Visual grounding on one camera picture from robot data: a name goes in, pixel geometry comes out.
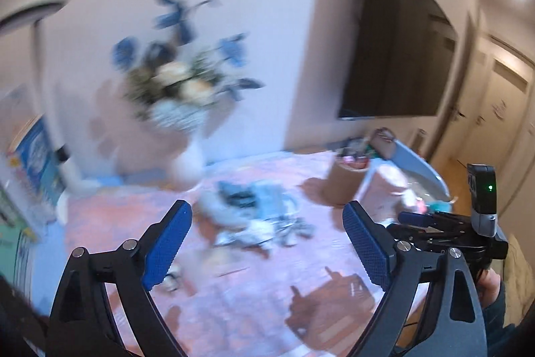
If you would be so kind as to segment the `person right hand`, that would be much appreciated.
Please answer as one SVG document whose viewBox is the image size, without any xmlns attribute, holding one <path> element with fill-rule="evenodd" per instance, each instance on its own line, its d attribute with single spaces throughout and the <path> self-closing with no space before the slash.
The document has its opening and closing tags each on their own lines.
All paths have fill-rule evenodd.
<svg viewBox="0 0 535 357">
<path fill-rule="evenodd" d="M 484 269 L 476 284 L 480 305 L 486 308 L 498 298 L 502 285 L 502 278 L 492 268 Z"/>
</svg>

